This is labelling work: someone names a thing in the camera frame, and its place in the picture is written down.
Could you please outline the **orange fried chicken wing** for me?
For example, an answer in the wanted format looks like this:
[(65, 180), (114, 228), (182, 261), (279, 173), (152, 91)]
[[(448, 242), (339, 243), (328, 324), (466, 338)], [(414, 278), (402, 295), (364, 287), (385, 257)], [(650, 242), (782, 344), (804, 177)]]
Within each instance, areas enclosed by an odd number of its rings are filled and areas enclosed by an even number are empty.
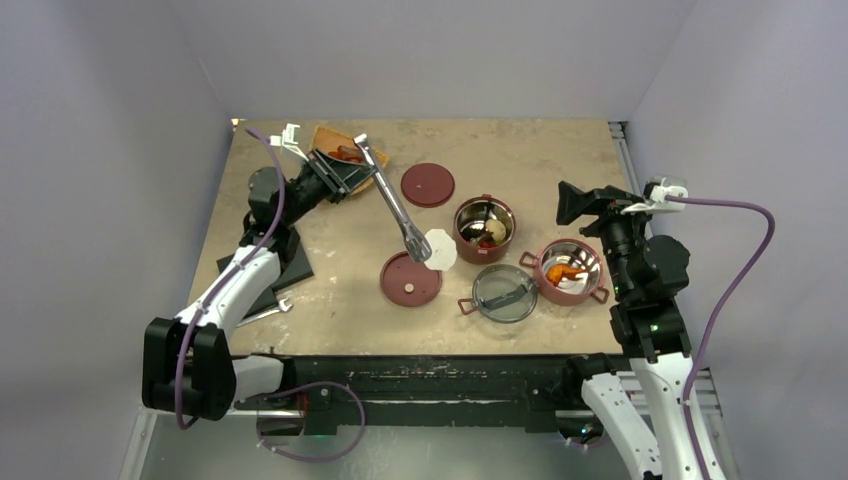
[(554, 264), (545, 272), (547, 281), (556, 287), (564, 281), (576, 282), (585, 280), (587, 277), (588, 272), (585, 269), (568, 264)]

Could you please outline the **steel food tongs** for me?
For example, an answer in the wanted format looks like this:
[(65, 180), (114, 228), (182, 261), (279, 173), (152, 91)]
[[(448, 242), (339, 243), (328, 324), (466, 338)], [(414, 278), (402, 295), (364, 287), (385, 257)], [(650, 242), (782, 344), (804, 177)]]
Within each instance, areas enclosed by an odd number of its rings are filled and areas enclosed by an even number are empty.
[(386, 176), (383, 167), (377, 160), (376, 153), (370, 146), (368, 135), (362, 133), (356, 136), (353, 142), (361, 152), (371, 178), (374, 180), (377, 189), (380, 191), (391, 215), (399, 227), (408, 255), (413, 261), (424, 263), (431, 257), (432, 248), (426, 240), (425, 235), (409, 217), (394, 187)]

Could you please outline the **glass lid with red clasp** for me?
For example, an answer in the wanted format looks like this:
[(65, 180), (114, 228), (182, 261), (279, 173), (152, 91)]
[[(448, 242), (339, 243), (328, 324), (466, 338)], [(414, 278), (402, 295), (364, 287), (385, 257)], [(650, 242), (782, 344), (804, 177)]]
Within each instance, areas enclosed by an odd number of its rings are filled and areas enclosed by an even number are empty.
[(463, 315), (479, 313), (498, 324), (516, 324), (533, 313), (539, 290), (533, 277), (520, 268), (495, 264), (474, 279), (470, 296), (457, 301)]

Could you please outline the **white round rice cracker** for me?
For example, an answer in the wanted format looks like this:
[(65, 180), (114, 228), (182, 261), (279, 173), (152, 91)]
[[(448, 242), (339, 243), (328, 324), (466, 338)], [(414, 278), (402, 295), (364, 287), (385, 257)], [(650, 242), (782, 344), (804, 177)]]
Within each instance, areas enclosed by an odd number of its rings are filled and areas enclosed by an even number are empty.
[(458, 258), (456, 242), (452, 236), (443, 229), (430, 229), (425, 234), (425, 239), (432, 252), (424, 261), (424, 265), (433, 271), (450, 270)]

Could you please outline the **white steamed bun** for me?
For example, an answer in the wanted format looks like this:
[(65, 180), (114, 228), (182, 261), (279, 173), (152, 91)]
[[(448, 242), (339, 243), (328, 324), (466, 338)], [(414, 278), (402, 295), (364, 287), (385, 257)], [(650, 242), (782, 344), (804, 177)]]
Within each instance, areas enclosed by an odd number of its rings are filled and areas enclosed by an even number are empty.
[(498, 219), (488, 219), (484, 224), (484, 228), (495, 244), (502, 243), (508, 234), (506, 225)]

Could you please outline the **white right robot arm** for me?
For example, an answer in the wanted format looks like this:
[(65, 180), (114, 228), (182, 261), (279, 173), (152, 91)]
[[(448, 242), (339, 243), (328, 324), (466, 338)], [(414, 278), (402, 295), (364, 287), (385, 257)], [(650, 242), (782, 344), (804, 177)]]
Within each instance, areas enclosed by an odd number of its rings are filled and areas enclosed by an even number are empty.
[(725, 478), (694, 392), (698, 368), (676, 302), (689, 284), (690, 253), (670, 236), (645, 234), (653, 215), (684, 209), (686, 187), (660, 178), (635, 195), (613, 186), (582, 191), (562, 181), (558, 195), (558, 224), (594, 219), (580, 233), (602, 244), (615, 296), (611, 329), (648, 414), (636, 409), (604, 354), (570, 359), (564, 399), (592, 410), (633, 479)]

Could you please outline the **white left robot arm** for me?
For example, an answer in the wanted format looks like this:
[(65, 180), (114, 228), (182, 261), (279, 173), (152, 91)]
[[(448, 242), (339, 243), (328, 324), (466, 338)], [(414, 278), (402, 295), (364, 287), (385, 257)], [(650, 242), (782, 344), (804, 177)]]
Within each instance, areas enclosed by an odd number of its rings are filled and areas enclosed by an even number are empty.
[(254, 396), (275, 409), (295, 402), (298, 382), (284, 373), (283, 361), (268, 354), (236, 358), (229, 339), (296, 256), (295, 223), (323, 201), (344, 200), (375, 170), (312, 150), (292, 179), (278, 166), (250, 176), (249, 211), (229, 264), (197, 300), (145, 330), (144, 406), (174, 413), (178, 427), (187, 429), (199, 419), (219, 420), (233, 403)]

